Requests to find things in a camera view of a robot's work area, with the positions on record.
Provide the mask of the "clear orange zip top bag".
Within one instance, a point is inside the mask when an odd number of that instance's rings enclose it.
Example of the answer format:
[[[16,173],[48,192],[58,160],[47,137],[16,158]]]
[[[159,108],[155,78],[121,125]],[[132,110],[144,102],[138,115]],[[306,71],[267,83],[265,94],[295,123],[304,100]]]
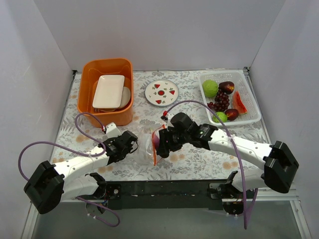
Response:
[[[165,125],[152,125],[145,127],[138,135],[139,148],[137,151],[136,162],[141,165],[156,166],[162,159],[157,155],[157,149],[152,143],[152,135],[161,129],[165,129]]]

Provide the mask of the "fake green lime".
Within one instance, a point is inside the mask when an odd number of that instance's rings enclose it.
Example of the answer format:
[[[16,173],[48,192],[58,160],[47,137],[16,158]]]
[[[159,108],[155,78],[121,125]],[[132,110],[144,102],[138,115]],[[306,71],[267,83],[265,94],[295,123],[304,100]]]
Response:
[[[215,122],[215,123],[220,123],[220,120],[222,121],[222,122],[227,122],[227,120],[228,120],[228,117],[227,117],[227,115],[224,113],[224,112],[216,112],[215,113],[215,116],[213,116],[212,117],[212,120]]]

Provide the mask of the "fake red grape bunch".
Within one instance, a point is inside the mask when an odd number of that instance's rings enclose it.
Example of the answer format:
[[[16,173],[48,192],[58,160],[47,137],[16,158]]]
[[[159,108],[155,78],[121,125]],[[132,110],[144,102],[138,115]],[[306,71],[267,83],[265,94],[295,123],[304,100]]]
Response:
[[[230,105],[229,96],[223,92],[222,90],[218,90],[217,95],[214,99],[214,102],[209,102],[207,106],[216,111],[216,112],[224,112],[228,109]]]

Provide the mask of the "fake green cabbage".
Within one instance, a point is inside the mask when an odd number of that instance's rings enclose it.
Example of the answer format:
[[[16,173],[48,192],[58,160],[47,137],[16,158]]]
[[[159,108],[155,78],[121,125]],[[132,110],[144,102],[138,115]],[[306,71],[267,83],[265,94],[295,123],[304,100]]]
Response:
[[[202,83],[204,95],[209,98],[216,96],[218,92],[218,84],[213,80],[206,80]]]

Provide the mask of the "fake purple plum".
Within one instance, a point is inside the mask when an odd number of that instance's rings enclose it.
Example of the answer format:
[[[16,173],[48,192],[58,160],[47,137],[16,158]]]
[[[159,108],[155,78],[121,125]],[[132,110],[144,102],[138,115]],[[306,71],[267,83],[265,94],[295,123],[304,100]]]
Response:
[[[239,117],[239,112],[237,109],[227,109],[225,115],[229,121],[234,121]]]

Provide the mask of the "fake watermelon slice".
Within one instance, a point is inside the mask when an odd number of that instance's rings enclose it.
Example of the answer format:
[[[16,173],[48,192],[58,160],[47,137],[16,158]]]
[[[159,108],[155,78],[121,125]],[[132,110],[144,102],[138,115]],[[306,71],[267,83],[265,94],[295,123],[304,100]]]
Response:
[[[235,91],[235,93],[233,94],[232,106],[234,109],[238,111],[240,115],[244,115],[248,112],[245,105],[243,104],[241,100],[241,97],[238,91]]]

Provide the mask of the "fake dark red plum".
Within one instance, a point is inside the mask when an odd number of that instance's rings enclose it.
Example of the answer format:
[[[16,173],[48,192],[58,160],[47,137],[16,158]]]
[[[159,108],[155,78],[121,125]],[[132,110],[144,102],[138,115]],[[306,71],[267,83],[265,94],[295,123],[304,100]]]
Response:
[[[219,90],[221,90],[223,93],[229,95],[233,93],[235,89],[235,85],[231,81],[225,81],[219,84]]]

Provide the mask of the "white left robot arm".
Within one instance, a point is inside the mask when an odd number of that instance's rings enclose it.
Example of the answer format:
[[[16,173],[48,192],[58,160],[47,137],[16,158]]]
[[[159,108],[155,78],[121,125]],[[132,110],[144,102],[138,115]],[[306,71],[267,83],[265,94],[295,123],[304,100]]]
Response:
[[[75,158],[55,164],[44,161],[23,190],[40,214],[52,211],[61,201],[78,196],[101,199],[106,193],[106,182],[94,170],[123,160],[137,143],[137,136],[127,130]]]

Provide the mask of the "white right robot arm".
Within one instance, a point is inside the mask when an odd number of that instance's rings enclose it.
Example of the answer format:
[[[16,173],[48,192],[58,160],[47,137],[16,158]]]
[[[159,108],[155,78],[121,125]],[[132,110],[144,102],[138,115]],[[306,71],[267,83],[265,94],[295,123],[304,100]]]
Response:
[[[244,191],[263,187],[283,194],[289,192],[299,163],[284,142],[266,144],[228,136],[226,131],[213,125],[197,124],[185,113],[171,118],[163,115],[161,119],[167,126],[159,131],[156,154],[162,158],[189,143],[196,148],[227,153],[255,165],[255,169],[248,170],[244,176],[231,173],[225,184],[229,197],[237,198]]]

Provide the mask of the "round watermelon pattern plate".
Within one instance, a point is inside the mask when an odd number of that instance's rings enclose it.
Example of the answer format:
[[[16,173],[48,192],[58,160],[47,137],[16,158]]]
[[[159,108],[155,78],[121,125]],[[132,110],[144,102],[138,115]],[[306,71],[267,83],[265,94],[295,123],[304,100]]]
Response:
[[[145,89],[147,101],[156,107],[165,107],[173,104],[179,96],[179,88],[170,80],[155,80]]]

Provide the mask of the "beige round dish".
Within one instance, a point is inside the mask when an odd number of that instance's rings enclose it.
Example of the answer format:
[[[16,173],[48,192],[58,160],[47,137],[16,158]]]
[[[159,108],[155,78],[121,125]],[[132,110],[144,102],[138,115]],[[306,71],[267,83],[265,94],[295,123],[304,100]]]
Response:
[[[130,89],[127,87],[123,87],[122,98],[121,98],[119,109],[124,108],[129,103],[130,99],[131,99]]]

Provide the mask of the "white rectangular plate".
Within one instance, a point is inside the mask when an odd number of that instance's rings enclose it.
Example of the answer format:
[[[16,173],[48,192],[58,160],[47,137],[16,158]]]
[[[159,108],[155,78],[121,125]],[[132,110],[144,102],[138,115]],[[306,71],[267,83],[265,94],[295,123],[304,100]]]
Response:
[[[100,76],[92,106],[96,109],[116,109],[120,106],[125,77],[123,75]]]

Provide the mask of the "white plastic mesh basket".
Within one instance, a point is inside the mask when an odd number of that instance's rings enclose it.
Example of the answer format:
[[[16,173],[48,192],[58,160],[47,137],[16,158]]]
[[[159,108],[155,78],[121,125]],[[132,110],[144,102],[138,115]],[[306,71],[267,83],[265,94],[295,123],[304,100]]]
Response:
[[[205,104],[213,101],[213,98],[206,97],[204,94],[202,84],[206,80],[213,80],[218,84],[225,81],[233,82],[235,90],[239,92],[240,98],[248,111],[246,114],[240,115],[234,121],[226,122],[226,126],[251,124],[258,122],[261,119],[262,115],[259,105],[255,99],[251,78],[247,70],[217,69],[200,73],[198,76],[198,82],[203,102]]]

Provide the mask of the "orange plastic tub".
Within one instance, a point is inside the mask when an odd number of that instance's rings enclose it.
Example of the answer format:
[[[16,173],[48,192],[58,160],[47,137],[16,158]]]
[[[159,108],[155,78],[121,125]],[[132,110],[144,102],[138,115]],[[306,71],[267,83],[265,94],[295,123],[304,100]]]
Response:
[[[104,75],[123,75],[126,89],[131,96],[128,103],[119,109],[98,109],[93,107],[93,99],[98,85],[98,80]],[[78,112],[93,114],[104,125],[114,122],[117,126],[128,125],[133,119],[134,81],[133,67],[125,58],[99,59],[87,63],[82,72],[79,95]]]

